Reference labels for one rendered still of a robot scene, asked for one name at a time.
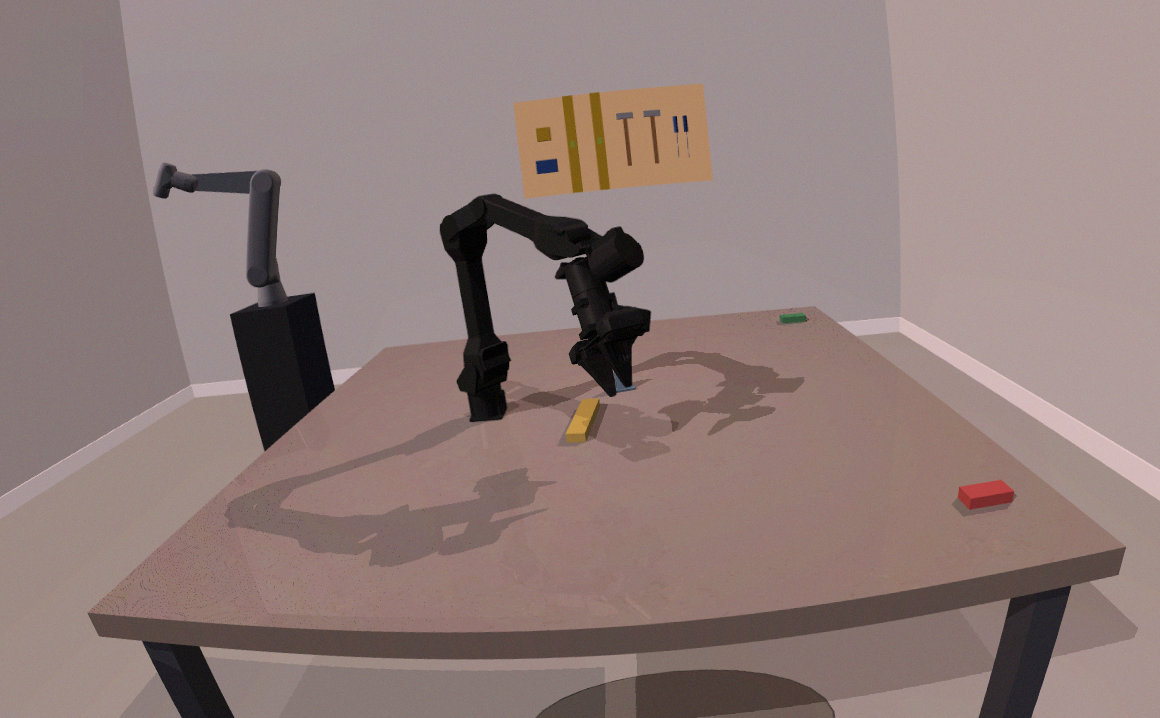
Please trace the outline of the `yellow bar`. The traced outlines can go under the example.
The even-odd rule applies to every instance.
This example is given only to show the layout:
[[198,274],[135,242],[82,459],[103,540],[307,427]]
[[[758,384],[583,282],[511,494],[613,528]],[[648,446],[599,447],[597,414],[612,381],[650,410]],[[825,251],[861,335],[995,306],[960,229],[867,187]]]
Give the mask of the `yellow bar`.
[[586,438],[590,434],[590,426],[597,418],[599,408],[599,399],[581,400],[580,406],[577,407],[574,420],[570,423],[570,430],[566,431],[567,443],[586,443]]

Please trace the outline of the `red rectangular block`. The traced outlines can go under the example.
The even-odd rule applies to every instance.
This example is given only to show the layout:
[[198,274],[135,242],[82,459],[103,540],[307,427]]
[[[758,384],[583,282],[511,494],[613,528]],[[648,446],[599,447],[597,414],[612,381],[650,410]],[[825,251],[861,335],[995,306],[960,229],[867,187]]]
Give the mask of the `red rectangular block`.
[[1014,489],[1006,485],[1005,480],[979,483],[979,485],[960,486],[958,499],[967,509],[987,508],[993,505],[1005,505],[1013,502]]

